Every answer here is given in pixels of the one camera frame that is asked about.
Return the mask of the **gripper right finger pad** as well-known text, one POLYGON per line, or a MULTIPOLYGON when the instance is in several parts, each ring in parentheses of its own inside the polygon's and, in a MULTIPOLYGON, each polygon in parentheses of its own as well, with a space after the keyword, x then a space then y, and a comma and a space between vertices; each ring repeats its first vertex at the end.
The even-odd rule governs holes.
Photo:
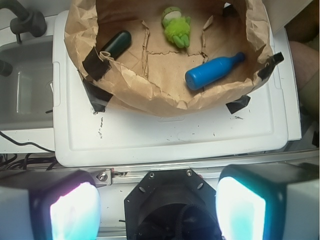
POLYGON ((320 167, 230 164, 220 174, 215 207, 227 240, 318 240, 320 167))

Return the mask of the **gripper left finger pad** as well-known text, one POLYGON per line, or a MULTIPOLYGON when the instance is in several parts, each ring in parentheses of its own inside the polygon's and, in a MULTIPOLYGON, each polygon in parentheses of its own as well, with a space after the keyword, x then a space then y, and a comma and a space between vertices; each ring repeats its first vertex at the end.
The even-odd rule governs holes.
POLYGON ((95 240, 100 223, 100 194, 87 171, 1 171, 2 240, 95 240))

